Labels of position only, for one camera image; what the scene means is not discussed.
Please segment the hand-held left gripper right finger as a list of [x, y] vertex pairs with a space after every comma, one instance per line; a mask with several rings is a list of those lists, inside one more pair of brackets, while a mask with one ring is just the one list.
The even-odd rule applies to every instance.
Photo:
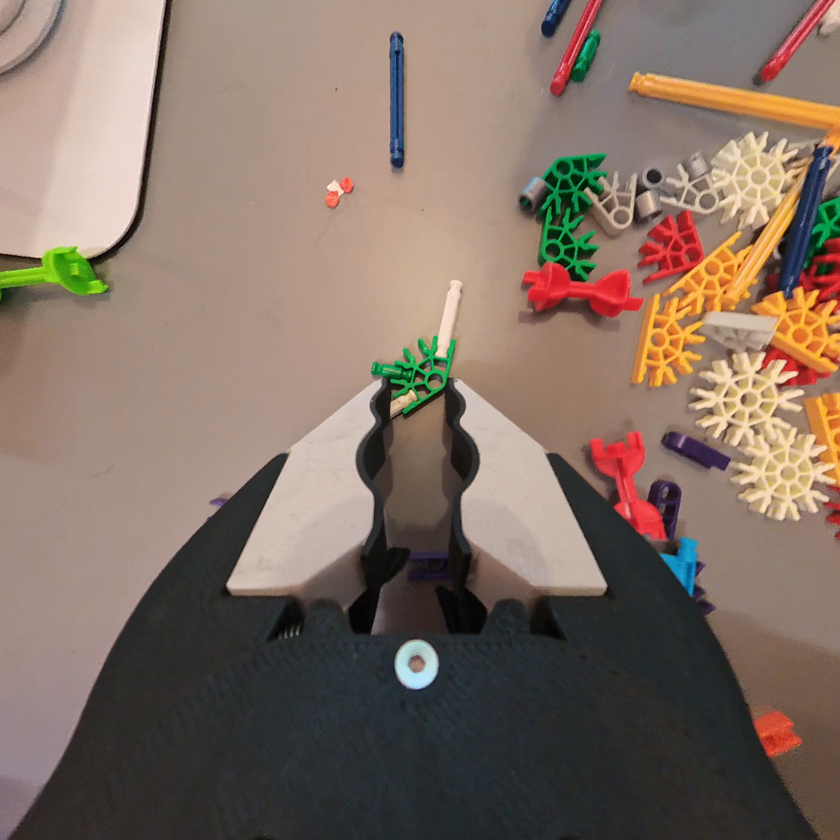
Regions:
[[606, 580], [549, 454], [467, 384], [447, 383], [451, 463], [461, 478], [448, 544], [452, 634], [477, 634], [499, 602], [531, 614], [546, 596], [600, 596]]

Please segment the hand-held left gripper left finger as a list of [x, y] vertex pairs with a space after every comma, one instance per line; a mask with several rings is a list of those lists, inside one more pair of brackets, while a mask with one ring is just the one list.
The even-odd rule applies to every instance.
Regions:
[[391, 389], [368, 385], [288, 451], [275, 485], [227, 580], [234, 596], [333, 600], [357, 633], [372, 629], [394, 575], [382, 496]]

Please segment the green toy connector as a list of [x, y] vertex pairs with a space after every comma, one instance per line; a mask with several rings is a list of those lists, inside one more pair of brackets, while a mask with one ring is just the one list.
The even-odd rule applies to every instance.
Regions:
[[603, 193], [602, 179], [607, 173], [601, 170], [605, 153], [579, 154], [560, 157], [543, 174], [542, 179], [549, 187], [538, 215], [558, 216], [564, 208], [573, 214], [583, 214]]
[[546, 210], [538, 252], [540, 266], [547, 263], [560, 265], [566, 268], [573, 280], [588, 281], [596, 268], [593, 257], [599, 246], [592, 242], [594, 231], [578, 235], [578, 228], [583, 222], [584, 216], [573, 215], [570, 207], [557, 214], [550, 208]]
[[401, 413], [404, 416], [416, 411], [441, 393], [447, 382], [455, 353], [456, 340], [453, 339], [445, 359], [435, 358], [437, 336], [430, 344], [422, 338], [417, 340], [417, 350], [412, 352], [408, 348], [403, 350], [403, 357], [397, 361], [405, 361], [413, 367], [413, 382], [408, 387], [399, 387], [389, 382], [392, 388], [392, 399], [411, 389], [417, 394], [418, 400], [409, 411]]

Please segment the orange toy brick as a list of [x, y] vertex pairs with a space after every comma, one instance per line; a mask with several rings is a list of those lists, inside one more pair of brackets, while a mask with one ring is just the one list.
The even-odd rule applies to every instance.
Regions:
[[780, 710], [769, 710], [752, 720], [755, 731], [768, 758], [790, 753], [803, 744], [795, 731], [792, 719]]

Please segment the red toy spool piece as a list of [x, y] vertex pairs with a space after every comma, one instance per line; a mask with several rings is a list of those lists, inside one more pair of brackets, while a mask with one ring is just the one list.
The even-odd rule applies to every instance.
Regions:
[[646, 456], [643, 436], [639, 432], [631, 432], [627, 434], [626, 441], [609, 445], [605, 445], [602, 438], [595, 437], [590, 440], [590, 450], [598, 471], [615, 481], [618, 494], [616, 512], [640, 535], [665, 541], [661, 514], [652, 503], [638, 495], [635, 484], [634, 477], [644, 465]]
[[614, 319], [624, 311], [637, 312], [645, 303], [644, 298], [631, 294], [632, 278], [621, 269], [595, 281], [578, 281], [572, 280], [562, 265], [548, 262], [540, 270], [526, 271], [522, 285], [528, 289], [528, 301], [536, 312], [571, 299], [586, 301], [594, 313]]

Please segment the cyan toy panel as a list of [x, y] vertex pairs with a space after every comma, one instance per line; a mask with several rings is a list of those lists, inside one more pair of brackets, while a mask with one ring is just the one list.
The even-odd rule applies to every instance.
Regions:
[[660, 558], [674, 573], [677, 580], [693, 596], [697, 577], [697, 541], [680, 537], [676, 553], [659, 553]]

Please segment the pile of colourful toy connectors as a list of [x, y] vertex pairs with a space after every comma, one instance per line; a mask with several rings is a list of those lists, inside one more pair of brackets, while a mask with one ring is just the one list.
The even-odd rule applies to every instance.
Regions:
[[787, 298], [781, 279], [753, 301], [758, 275], [742, 272], [759, 240], [741, 229], [684, 270], [645, 303], [631, 383], [673, 385], [695, 373], [707, 340], [725, 349], [689, 390], [689, 409], [707, 435], [737, 449], [731, 482], [751, 511], [799, 521], [803, 511], [828, 505], [824, 487], [838, 489], [838, 394], [807, 399], [795, 386], [799, 373], [838, 372], [838, 299], [825, 297], [807, 270]]

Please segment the lime green toy spool piece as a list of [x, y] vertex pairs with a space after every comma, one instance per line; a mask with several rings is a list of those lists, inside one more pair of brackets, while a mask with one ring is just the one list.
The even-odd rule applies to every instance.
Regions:
[[1, 272], [1, 291], [37, 285], [60, 286], [80, 297], [109, 291], [109, 285], [96, 276], [77, 247], [52, 248], [44, 253], [37, 267]]

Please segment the white stand base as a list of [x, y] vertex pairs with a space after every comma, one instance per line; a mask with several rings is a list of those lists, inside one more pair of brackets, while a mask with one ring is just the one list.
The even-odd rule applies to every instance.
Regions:
[[168, 5], [1, 2], [3, 256], [100, 256], [129, 235]]

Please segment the heap of mixed toy rods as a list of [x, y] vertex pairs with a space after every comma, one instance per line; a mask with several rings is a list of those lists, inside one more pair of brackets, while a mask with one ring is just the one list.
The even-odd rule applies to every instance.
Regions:
[[[836, 2], [814, 2], [759, 71], [758, 79], [761, 84], [766, 85], [780, 75], [833, 5], [836, 5]], [[628, 90], [645, 98], [817, 130], [832, 130], [839, 124], [837, 106], [652, 73], [635, 73]]]

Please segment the red long toy rod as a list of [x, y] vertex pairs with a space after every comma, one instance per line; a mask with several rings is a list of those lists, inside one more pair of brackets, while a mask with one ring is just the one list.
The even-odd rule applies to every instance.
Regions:
[[549, 90], [553, 96], [560, 97], [563, 95], [564, 90], [570, 81], [574, 63], [581, 53], [581, 49], [586, 38], [592, 31], [602, 5], [603, 1], [588, 1], [586, 3], [583, 13], [581, 14], [581, 17], [575, 26], [574, 32], [570, 37], [570, 42], [563, 53], [560, 63], [557, 66], [549, 85]]

